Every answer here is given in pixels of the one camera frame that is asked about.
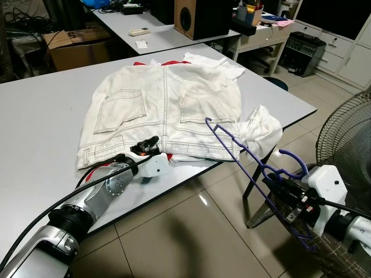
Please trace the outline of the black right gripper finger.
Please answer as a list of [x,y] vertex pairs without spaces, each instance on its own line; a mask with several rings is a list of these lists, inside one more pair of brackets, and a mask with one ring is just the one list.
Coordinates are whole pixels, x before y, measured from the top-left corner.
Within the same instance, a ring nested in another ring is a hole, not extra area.
[[286,207],[289,208],[285,219],[288,224],[294,223],[295,220],[300,219],[300,215],[305,209],[305,202],[301,200],[285,201]]
[[263,183],[270,191],[295,191],[299,186],[291,178],[283,177],[275,173],[268,173],[263,176]]

